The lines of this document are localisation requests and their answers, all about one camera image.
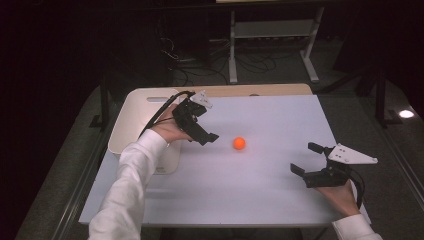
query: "human hand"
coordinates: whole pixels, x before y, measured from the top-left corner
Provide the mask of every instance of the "human hand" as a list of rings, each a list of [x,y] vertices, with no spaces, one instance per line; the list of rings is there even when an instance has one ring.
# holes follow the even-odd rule
[[[173,118],[172,111],[177,107],[177,104],[171,104],[159,117],[156,123],[151,128],[165,139],[167,143],[175,140],[193,140],[187,133],[182,131]]]
[[[324,195],[331,205],[344,217],[361,213],[356,205],[350,180],[346,181],[344,186],[320,187],[316,188],[316,190]]]

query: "wire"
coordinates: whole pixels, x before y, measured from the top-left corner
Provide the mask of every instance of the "wire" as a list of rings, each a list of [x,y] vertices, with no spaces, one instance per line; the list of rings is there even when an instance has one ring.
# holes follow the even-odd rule
[[[192,80],[182,79],[182,78],[174,78],[174,80],[177,82],[176,83],[177,84],[176,87],[179,86],[179,84],[178,84],[179,81],[184,81],[183,84],[181,84],[181,87],[187,86],[188,83],[190,83],[191,86],[194,86],[194,82]]]
[[[274,60],[276,60],[276,59],[284,59],[284,58],[289,58],[289,57],[292,57],[293,55],[295,55],[295,54],[297,54],[298,52],[296,52],[296,51],[293,51],[293,52],[291,52],[291,53],[287,53],[286,55],[284,55],[284,56],[280,56],[280,57],[271,57],[272,59],[274,59]]]
[[[223,57],[227,57],[227,56],[228,56],[228,53],[221,54],[221,55],[218,55],[218,56],[215,56],[215,57],[214,56],[211,56],[211,59],[208,62],[208,66],[216,63],[219,59],[221,59]],[[190,61],[185,61],[185,60],[178,61],[178,66],[179,67],[185,67],[187,64],[193,63],[193,62],[197,61],[197,59],[195,59],[195,58],[191,58],[191,59],[188,59],[188,60],[190,60]],[[202,68],[202,67],[205,67],[205,63],[203,63],[203,62],[197,62],[195,64],[199,64],[199,65],[189,65],[188,67],[193,67],[193,68]]]
[[[235,57],[235,59],[237,60],[237,62],[240,64],[240,66],[241,67],[243,67],[244,69],[246,69],[247,71],[249,71],[249,72],[252,72],[252,73],[266,73],[266,72],[268,72],[269,70],[268,69],[264,69],[264,68],[261,68],[261,67],[258,67],[258,66],[255,66],[255,65],[253,65],[253,64],[250,64],[250,63],[247,63],[246,61],[244,61],[244,60],[242,60],[240,57]],[[248,67],[251,67],[251,68],[254,68],[254,69],[258,69],[259,71],[254,71],[254,70],[251,70],[251,69],[249,69]]]
[[[354,172],[359,179],[361,180],[361,182],[358,182],[356,179],[354,179],[352,176],[350,176],[350,179],[353,181],[353,183],[355,184],[356,187],[356,191],[357,191],[357,196],[356,196],[356,205],[358,205],[358,209],[361,208],[362,205],[362,199],[364,197],[365,194],[365,181],[362,178],[362,176],[354,169],[351,169],[352,172]]]
[[[154,125],[156,125],[156,124],[158,124],[158,123],[161,123],[161,122],[164,122],[164,121],[168,121],[168,120],[171,120],[171,119],[174,119],[174,117],[165,118],[165,119],[162,119],[162,120],[156,121],[156,122],[153,124],[153,126],[154,126]]]
[[[275,63],[274,59],[271,59],[270,58],[270,55],[268,55],[266,57],[263,57],[260,60],[257,60],[254,56],[251,56],[251,55],[246,55],[246,57],[249,58],[249,60],[252,63],[262,63],[268,71],[274,70],[277,67],[277,64]],[[271,62],[272,63],[271,67],[268,66],[267,62]]]
[[[224,55],[219,56],[214,61],[216,62],[218,59],[220,59],[222,57],[224,57]],[[214,74],[218,74],[218,75],[220,75],[224,79],[225,85],[228,85],[227,77],[224,74],[221,73],[222,70],[224,69],[224,67],[227,65],[227,61],[228,61],[228,58],[225,58],[225,61],[219,67],[218,70],[215,70],[215,69],[209,68],[209,67],[205,67],[204,65],[202,65],[202,66],[194,66],[194,67],[193,66],[187,66],[187,67],[176,66],[176,67],[174,67],[174,69],[175,70],[178,70],[178,71],[180,71],[180,72],[182,72],[182,73],[185,74],[185,76],[186,76],[186,82],[184,83],[184,85],[188,81],[190,81],[190,80],[188,80],[188,75],[187,74],[191,74],[191,75],[194,75],[194,76],[211,76],[211,75],[214,75]],[[202,73],[202,74],[200,74],[200,73],[193,72],[193,71],[196,71],[196,70],[209,71],[209,73]]]
[[[183,71],[183,70],[181,70],[181,69],[175,69],[175,70],[178,70],[178,71],[182,72],[182,73],[184,74],[184,76],[185,76],[185,78],[184,78],[184,79],[178,79],[178,78],[176,78],[176,79],[175,79],[175,80],[183,80],[183,81],[184,81],[184,83],[183,83],[183,85],[182,85],[183,87],[184,87],[184,86],[186,86],[188,82],[190,82],[190,83],[191,83],[191,85],[193,85],[193,86],[194,86],[193,81],[191,81],[191,80],[189,80],[189,79],[188,79],[188,75],[187,75],[187,73],[186,73],[185,71]]]
[[[162,53],[165,53],[166,55],[168,55],[170,58],[172,58],[172,59],[174,59],[174,60],[178,60],[179,59],[179,57],[178,57],[178,55],[176,55],[176,54],[173,54],[173,53],[170,53],[170,52],[167,52],[167,51],[165,51],[165,50],[160,50]]]
[[[174,42],[171,39],[162,37],[162,38],[160,38],[160,40],[167,40],[168,42],[170,42],[171,43],[171,51],[174,51],[175,45],[174,45]]]

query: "black cable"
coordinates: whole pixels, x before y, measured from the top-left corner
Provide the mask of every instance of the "black cable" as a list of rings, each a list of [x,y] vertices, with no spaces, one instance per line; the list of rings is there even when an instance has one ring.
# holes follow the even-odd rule
[[[143,131],[141,131],[140,135],[138,136],[139,138],[141,137],[141,135],[146,131],[146,129],[149,129],[151,127],[153,127],[155,121],[160,117],[160,115],[162,115],[162,113],[181,95],[183,94],[187,94],[189,97],[194,95],[194,92],[190,92],[190,91],[182,91],[179,92],[175,95],[172,95],[168,101],[165,102],[165,104],[163,104],[163,106],[161,108],[159,108],[159,110],[155,113],[155,115],[153,115],[153,117],[149,120],[149,122],[146,124],[146,126],[144,127]]]
[[[258,67],[258,66],[255,66],[255,65],[249,64],[249,63],[247,63],[246,61],[242,60],[242,59],[241,59],[241,58],[239,58],[239,57],[234,57],[234,58],[237,60],[237,63],[239,63],[241,67],[243,67],[244,69],[246,69],[246,70],[247,70],[247,71],[249,71],[249,72],[252,72],[252,73],[266,73],[266,72],[268,72],[268,70],[267,70],[267,69],[263,69],[263,68],[260,68],[260,67]],[[258,69],[259,71],[253,71],[253,70],[251,70],[251,69],[247,68],[247,67],[246,67],[246,65],[247,65],[247,66],[249,66],[249,67],[251,67],[251,68],[256,68],[256,69]]]
[[[359,177],[359,179],[361,180],[361,185],[362,185],[362,197],[364,196],[364,194],[365,194],[365,181],[364,181],[364,179],[362,178],[362,176],[356,171],[356,170],[354,170],[354,169],[352,169],[352,172],[354,172],[355,174],[356,174],[356,176],[358,176]]]
[[[156,121],[156,122],[153,124],[153,126],[154,126],[154,125],[156,125],[156,124],[158,124],[158,123],[161,123],[161,122],[164,122],[164,121],[168,121],[168,120],[171,120],[171,119],[174,119],[174,117],[165,118],[165,119],[162,119],[162,120]]]
[[[228,56],[228,54],[221,54],[221,55],[218,55],[218,56],[216,56],[216,57],[214,57],[214,58],[211,58],[211,60],[209,61],[209,66],[210,65],[212,65],[213,63],[215,63],[215,62],[217,62],[219,59],[221,59],[222,57],[227,57]],[[203,68],[203,67],[208,67],[208,66],[205,66],[205,63],[203,63],[203,62],[198,62],[198,64],[200,64],[200,65],[197,65],[197,66],[185,66],[186,64],[188,64],[188,62],[179,62],[178,63],[179,64],[179,66],[178,67],[181,67],[181,68],[185,68],[185,67],[191,67],[191,68]]]
[[[193,81],[188,80],[188,79],[174,78],[174,80],[175,80],[175,81],[184,81],[184,82],[183,82],[183,84],[181,85],[181,87],[186,87],[186,86],[187,86],[187,83],[189,83],[189,82],[190,82],[191,86],[194,86]]]
[[[194,86],[193,81],[191,81],[191,80],[188,79],[188,75],[187,75],[187,73],[185,71],[183,71],[181,69],[175,69],[175,70],[178,70],[178,71],[182,72],[184,74],[184,76],[185,76],[184,79],[177,79],[177,78],[175,79],[175,80],[183,80],[184,81],[184,83],[182,85],[183,87],[186,86],[188,82],[191,82],[191,85]]]
[[[295,55],[295,54],[297,54],[297,52],[295,52],[295,51],[293,51],[293,52],[291,52],[291,53],[287,53],[286,55],[284,55],[284,56],[280,56],[280,57],[271,57],[272,59],[284,59],[284,58],[289,58],[289,57],[292,57],[293,55]]]
[[[189,73],[195,76],[210,76],[210,75],[214,75],[214,74],[219,74],[225,81],[225,85],[228,85],[228,81],[227,78],[225,77],[224,74],[221,73],[221,71],[224,69],[224,67],[227,64],[228,59],[226,59],[224,61],[224,64],[222,64],[222,66],[219,68],[219,70],[215,70],[212,68],[207,68],[207,67],[178,67],[176,69],[178,69],[179,71],[185,72],[185,73]],[[206,74],[198,74],[198,73],[194,73],[191,71],[187,71],[185,69],[192,69],[192,70],[206,70],[206,71],[211,71],[212,73],[206,73]]]
[[[215,50],[215,51],[213,51],[211,53],[209,53],[209,57],[210,58],[208,59],[208,63],[209,64],[214,63],[218,59],[220,59],[220,58],[222,58],[224,56],[227,56],[228,55],[228,51],[229,51],[229,47],[230,47],[229,41],[227,41],[227,43],[224,46],[218,48],[217,50]],[[183,57],[181,57],[180,59],[176,60],[177,64],[188,64],[188,63],[192,63],[192,62],[198,61],[198,59],[196,59],[196,58],[188,58],[188,59],[187,58],[184,58],[184,55],[185,55],[184,53],[181,53],[180,55],[183,56]],[[202,65],[201,66],[198,66],[198,67],[204,67],[204,65],[205,65],[203,62],[200,62],[200,64],[202,64]]]
[[[249,58],[249,60],[251,61],[251,62],[253,62],[253,63],[262,63],[262,62],[265,62],[266,60],[268,60],[268,59],[270,59],[271,58],[271,56],[272,56],[272,54],[268,54],[267,56],[265,56],[265,57],[263,57],[263,56],[261,56],[260,54],[257,54],[258,55],[258,57],[259,58],[261,58],[261,59],[256,59],[255,57],[253,57],[253,56],[250,56]]]
[[[363,182],[361,175],[359,175],[356,171],[355,171],[355,173],[360,177],[361,181]],[[356,205],[358,206],[358,209],[360,209],[361,206],[362,206],[362,199],[363,199],[364,194],[365,194],[365,185],[361,186],[361,183],[359,181],[357,181],[355,178],[353,178],[352,176],[349,176],[349,179],[353,182],[353,184],[355,184],[355,187],[356,187]]]
[[[228,57],[225,58],[224,63],[221,65],[221,67],[218,69],[219,72],[222,72],[222,70],[224,69],[224,67],[227,65],[228,62]]]
[[[266,68],[266,70],[267,71],[271,71],[271,70],[274,70],[274,69],[276,69],[277,68],[277,63],[275,62],[275,60],[274,59],[271,59],[270,58],[270,56],[271,55],[268,55],[268,56],[266,56],[266,57],[263,57],[262,59],[260,59],[260,60],[258,60],[258,59],[256,59],[254,56],[251,56],[251,55],[246,55],[246,57],[252,62],[252,63],[262,63],[264,66],[265,66],[265,68]],[[268,64],[267,64],[267,60],[269,61],[269,62],[271,62],[271,67],[269,67],[268,66]]]

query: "orange ball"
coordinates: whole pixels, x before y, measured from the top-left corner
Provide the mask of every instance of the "orange ball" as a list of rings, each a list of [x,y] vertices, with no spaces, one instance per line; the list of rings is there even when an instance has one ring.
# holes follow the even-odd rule
[[[236,137],[233,141],[233,147],[237,150],[242,150],[246,147],[246,141],[242,137]]]

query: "white table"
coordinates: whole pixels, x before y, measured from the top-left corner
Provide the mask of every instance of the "white table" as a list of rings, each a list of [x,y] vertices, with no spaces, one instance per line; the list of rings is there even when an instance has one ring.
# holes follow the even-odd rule
[[[143,224],[152,227],[308,227],[340,216],[315,190],[290,172],[325,167],[308,142],[336,144],[316,96],[211,98],[214,107],[199,124],[220,137],[201,146],[184,142],[178,169],[154,175],[146,194]],[[232,148],[243,136],[247,146]],[[118,160],[107,152],[81,223],[88,223],[115,180]]]

